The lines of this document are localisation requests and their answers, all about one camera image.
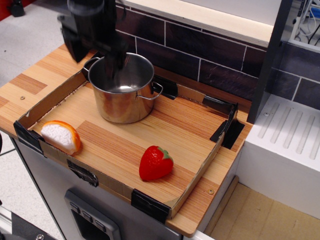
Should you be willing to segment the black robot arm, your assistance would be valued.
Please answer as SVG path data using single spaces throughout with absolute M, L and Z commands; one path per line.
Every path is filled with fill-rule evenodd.
M 116 31 L 116 23 L 126 18 L 126 10 L 118 18 L 114 0 L 68 0 L 67 7 L 70 15 L 57 19 L 71 57 L 78 63 L 90 50 L 99 51 L 104 54 L 106 77 L 114 79 L 125 65 L 128 50 Z

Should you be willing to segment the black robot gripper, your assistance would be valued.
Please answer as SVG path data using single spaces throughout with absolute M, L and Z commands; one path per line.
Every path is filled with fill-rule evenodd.
M 124 20 L 126 11 L 118 18 L 116 7 L 71 10 L 71 15 L 61 16 L 61 32 L 71 57 L 79 63 L 89 50 L 104 55 L 106 80 L 113 80 L 127 59 L 127 42 L 116 31 L 116 23 Z

